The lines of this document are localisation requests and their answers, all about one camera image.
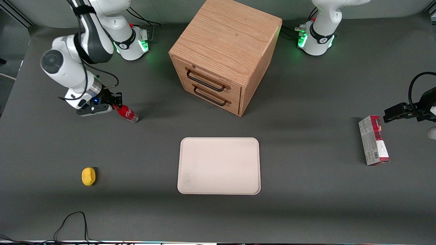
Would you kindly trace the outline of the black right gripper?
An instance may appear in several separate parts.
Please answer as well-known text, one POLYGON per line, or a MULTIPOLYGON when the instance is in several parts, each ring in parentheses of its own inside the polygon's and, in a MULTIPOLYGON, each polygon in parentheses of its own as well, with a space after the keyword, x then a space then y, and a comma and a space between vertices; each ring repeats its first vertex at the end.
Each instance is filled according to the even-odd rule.
POLYGON ((96 105, 98 107, 106 106, 108 108, 112 107, 113 109, 116 107, 122 107, 122 93, 116 93, 115 95, 114 93, 111 93, 110 90, 103 89, 97 96, 89 101, 89 105, 96 105))

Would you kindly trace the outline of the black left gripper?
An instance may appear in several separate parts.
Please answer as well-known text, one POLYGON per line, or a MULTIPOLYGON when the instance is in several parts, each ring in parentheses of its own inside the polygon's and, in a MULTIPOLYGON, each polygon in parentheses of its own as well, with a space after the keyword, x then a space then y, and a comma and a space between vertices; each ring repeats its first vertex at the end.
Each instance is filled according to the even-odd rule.
POLYGON ((421 113, 424 118, 419 116, 418 113, 413 109, 413 105, 402 103, 401 107, 390 107, 384 110, 384 123, 387 124, 391 121, 397 120, 399 118, 417 118, 417 121, 435 121, 435 108, 432 112, 432 108, 435 107, 436 103, 436 87, 426 91, 421 96, 419 102, 417 102, 417 110, 421 113))

